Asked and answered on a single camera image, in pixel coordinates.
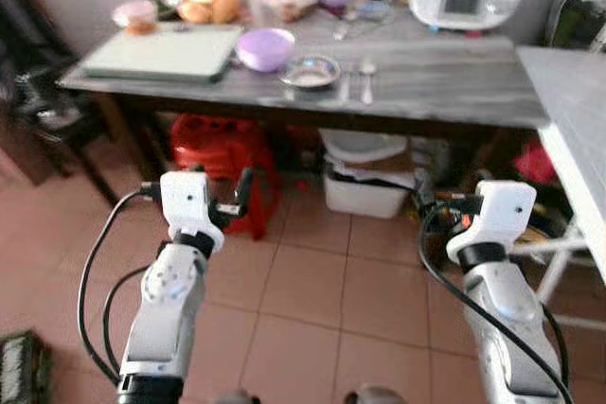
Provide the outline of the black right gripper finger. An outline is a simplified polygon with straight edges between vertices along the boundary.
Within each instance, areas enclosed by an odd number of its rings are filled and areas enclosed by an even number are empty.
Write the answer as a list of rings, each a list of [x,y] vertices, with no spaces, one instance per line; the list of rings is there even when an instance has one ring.
[[[423,218],[436,205],[436,180],[429,171],[413,171],[413,198],[419,218]]]

